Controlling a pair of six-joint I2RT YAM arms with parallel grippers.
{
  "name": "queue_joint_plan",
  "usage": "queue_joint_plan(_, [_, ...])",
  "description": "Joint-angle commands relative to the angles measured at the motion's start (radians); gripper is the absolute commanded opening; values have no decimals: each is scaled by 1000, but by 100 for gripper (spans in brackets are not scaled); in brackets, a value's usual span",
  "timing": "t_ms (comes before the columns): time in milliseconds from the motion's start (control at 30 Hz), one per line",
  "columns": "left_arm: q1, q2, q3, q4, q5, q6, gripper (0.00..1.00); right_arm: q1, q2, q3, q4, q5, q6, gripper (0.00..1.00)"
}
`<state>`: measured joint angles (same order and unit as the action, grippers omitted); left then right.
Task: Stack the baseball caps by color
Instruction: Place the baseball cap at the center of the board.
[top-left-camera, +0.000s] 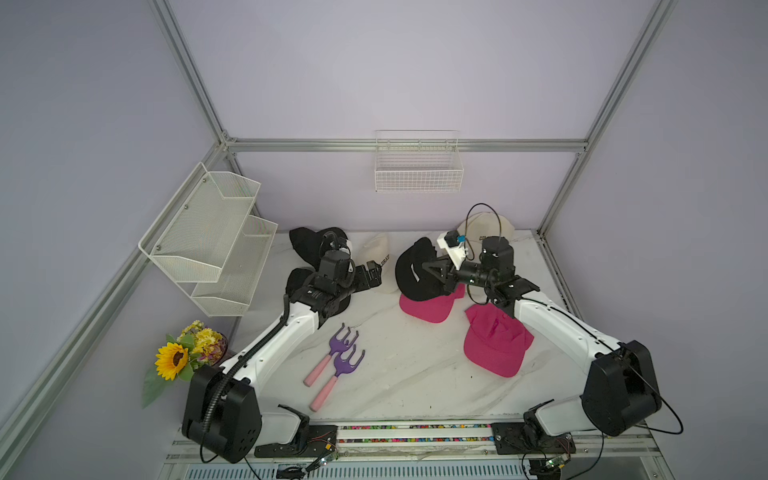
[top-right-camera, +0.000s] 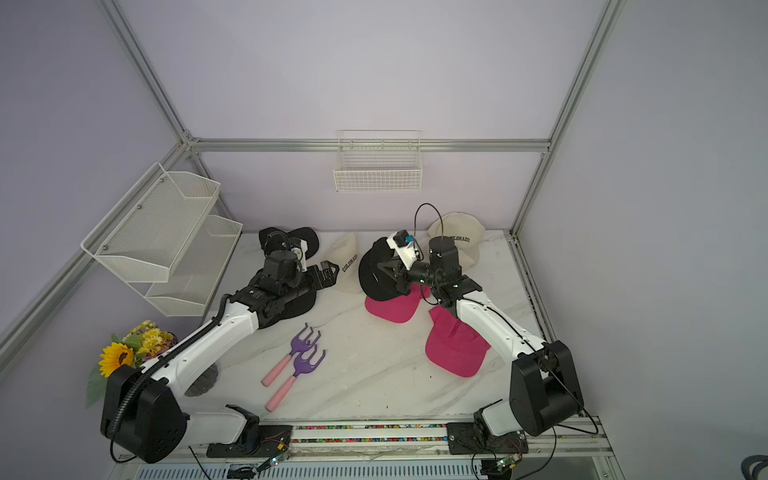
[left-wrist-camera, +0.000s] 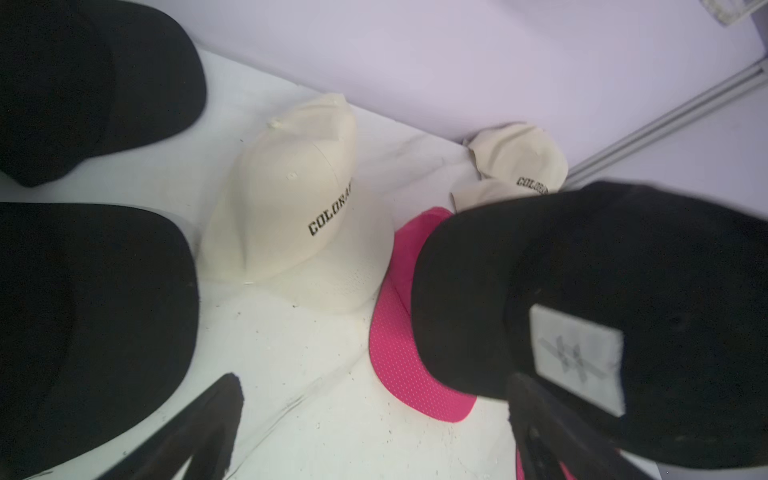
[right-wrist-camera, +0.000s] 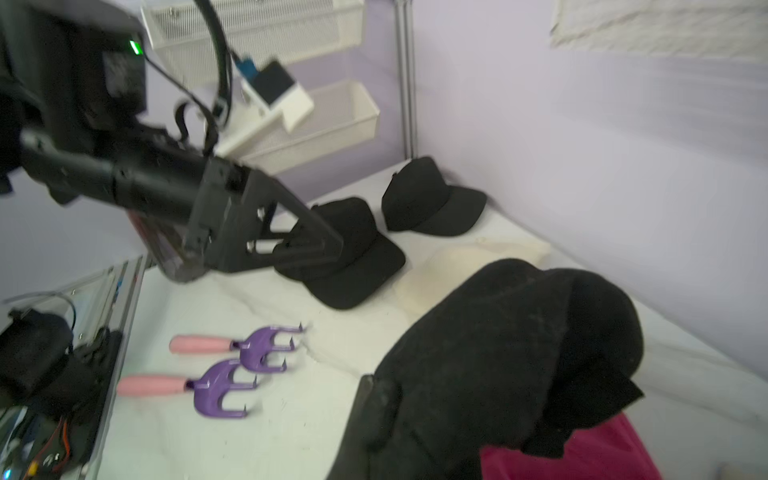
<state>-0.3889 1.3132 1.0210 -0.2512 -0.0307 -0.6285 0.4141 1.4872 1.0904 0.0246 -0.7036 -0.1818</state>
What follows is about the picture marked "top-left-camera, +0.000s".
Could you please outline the black cap with white logo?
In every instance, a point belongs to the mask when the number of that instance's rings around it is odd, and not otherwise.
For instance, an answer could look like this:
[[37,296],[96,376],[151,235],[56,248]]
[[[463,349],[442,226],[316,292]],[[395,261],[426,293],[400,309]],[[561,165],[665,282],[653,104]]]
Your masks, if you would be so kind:
[[423,302],[447,295],[444,284],[423,268],[425,262],[437,259],[437,251],[427,237],[419,238],[398,257],[395,279],[407,299]]

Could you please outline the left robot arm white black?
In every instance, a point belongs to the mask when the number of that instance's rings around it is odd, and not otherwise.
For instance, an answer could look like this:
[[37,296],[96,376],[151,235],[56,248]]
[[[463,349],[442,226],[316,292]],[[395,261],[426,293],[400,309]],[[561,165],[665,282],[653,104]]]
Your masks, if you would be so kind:
[[308,417],[273,399],[260,401],[259,395],[288,356],[346,300],[380,286],[381,274],[378,262],[357,265],[344,249],[325,252],[317,271],[294,270],[281,315],[242,351],[193,374],[182,434],[230,463],[257,447],[303,447]]

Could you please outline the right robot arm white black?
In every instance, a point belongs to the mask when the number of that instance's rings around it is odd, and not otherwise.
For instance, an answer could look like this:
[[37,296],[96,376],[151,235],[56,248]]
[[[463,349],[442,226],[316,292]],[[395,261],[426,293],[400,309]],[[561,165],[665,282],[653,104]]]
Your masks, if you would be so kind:
[[542,334],[586,375],[581,392],[532,407],[527,424],[550,437],[584,430],[616,437],[662,408],[643,344],[621,342],[557,307],[539,286],[517,274],[506,238],[484,239],[475,260],[466,255],[465,239],[450,231],[427,242],[409,270],[434,293],[452,293],[460,284],[481,288],[492,306]]

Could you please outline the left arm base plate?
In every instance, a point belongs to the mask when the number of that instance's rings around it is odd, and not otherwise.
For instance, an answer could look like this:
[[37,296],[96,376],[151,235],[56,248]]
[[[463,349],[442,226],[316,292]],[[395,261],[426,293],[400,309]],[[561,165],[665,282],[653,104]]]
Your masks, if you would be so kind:
[[316,424],[287,405],[262,414],[261,432],[254,445],[255,458],[309,458],[335,447],[339,427]]

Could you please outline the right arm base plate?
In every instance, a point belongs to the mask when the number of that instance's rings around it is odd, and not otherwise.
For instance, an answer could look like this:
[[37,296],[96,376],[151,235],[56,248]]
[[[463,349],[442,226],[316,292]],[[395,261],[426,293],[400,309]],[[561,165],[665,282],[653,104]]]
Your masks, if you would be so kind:
[[492,437],[499,455],[566,454],[576,452],[569,433],[551,436],[545,433],[535,413],[552,400],[535,405],[526,411],[522,421],[491,424]]

